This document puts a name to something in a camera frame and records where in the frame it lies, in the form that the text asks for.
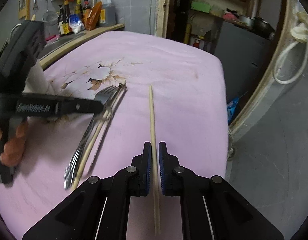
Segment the concrete floor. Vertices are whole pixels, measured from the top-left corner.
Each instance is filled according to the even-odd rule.
[[[235,147],[227,179],[290,239],[308,215],[308,70]]]

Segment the white cable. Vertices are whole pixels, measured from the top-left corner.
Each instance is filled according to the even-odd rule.
[[[300,69],[298,70],[297,74],[295,76],[293,76],[292,78],[290,78],[289,80],[280,80],[278,79],[278,74],[279,71],[281,70],[288,53],[298,44],[298,41],[294,41],[293,43],[289,44],[289,46],[287,46],[286,49],[283,50],[283,52],[279,55],[276,64],[274,66],[274,70],[273,70],[273,77],[276,80],[277,83],[282,84],[282,85],[287,85],[287,84],[291,84],[292,82],[296,81],[300,75],[304,72],[306,65],[307,65],[307,61],[308,61],[308,37],[307,37],[307,43],[306,43],[306,51],[305,51],[305,55],[304,55],[304,59],[303,59],[303,64],[300,67]]]

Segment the wooden counter edge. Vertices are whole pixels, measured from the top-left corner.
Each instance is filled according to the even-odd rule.
[[[50,55],[48,55],[45,58],[43,58],[42,60],[40,60],[40,64],[41,64],[42,68],[45,69],[48,66],[50,66],[51,64],[53,64],[54,62],[56,62],[57,60],[59,60],[62,56],[69,53],[73,49],[79,47],[83,43],[90,41],[91,39],[93,39],[93,38],[95,38],[95,37],[97,37],[97,36],[99,36],[99,35],[101,35],[105,32],[118,30],[118,29],[121,29],[121,28],[124,28],[124,27],[125,27],[125,24],[121,23],[121,24],[116,24],[114,26],[110,26],[110,27],[99,27],[99,28],[96,28],[92,31],[86,31],[85,30],[84,32],[86,34],[84,36],[81,36],[81,37],[63,45],[61,48],[52,52]]]

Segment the chopstick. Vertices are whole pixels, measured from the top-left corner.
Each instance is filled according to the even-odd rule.
[[[158,186],[158,168],[156,154],[156,136],[155,136],[155,115],[153,89],[150,85],[150,122],[151,122],[151,145],[152,145],[152,174],[153,174],[153,196],[154,196],[154,227],[155,235],[161,234],[161,222],[159,213],[159,186]]]
[[[82,159],[81,159],[81,162],[79,164],[79,167],[78,167],[78,171],[77,171],[77,174],[76,174],[76,177],[75,177],[75,180],[73,182],[73,185],[71,187],[72,190],[75,190],[79,184],[79,181],[82,177],[82,174],[83,174],[83,171],[84,171],[84,168],[85,168],[85,165],[86,165],[86,162],[90,156],[90,153],[92,151],[92,148],[95,144],[95,141],[103,127],[103,125],[105,124],[106,126],[108,125],[109,123],[109,120],[110,118],[113,116],[113,112],[115,111],[115,108],[116,106],[118,105],[119,103],[119,99],[121,98],[121,96],[125,93],[125,90],[126,88],[123,88],[123,89],[118,89],[117,92],[115,93],[113,99],[111,100],[110,102],[110,110],[107,108],[103,114],[103,118],[100,120],[99,124],[97,125],[97,128],[96,128],[96,131],[95,133],[93,134],[92,136],[92,139],[91,141],[89,142],[83,156],[82,156]]]

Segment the metal fork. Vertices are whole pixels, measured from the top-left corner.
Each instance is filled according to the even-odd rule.
[[[98,92],[94,100],[100,101],[103,105],[105,105],[106,102],[109,101],[113,97],[117,89],[118,87],[113,87],[113,86],[107,87],[101,90],[100,92]],[[73,154],[70,160],[70,164],[65,168],[65,172],[64,172],[64,188],[65,189],[69,189],[71,187],[75,179],[77,168],[79,166],[80,159],[82,157],[87,139],[89,138],[91,131],[93,130],[95,122],[101,117],[102,115],[100,114],[93,115],[92,120],[90,121],[80,143],[78,144],[78,147],[75,153]]]

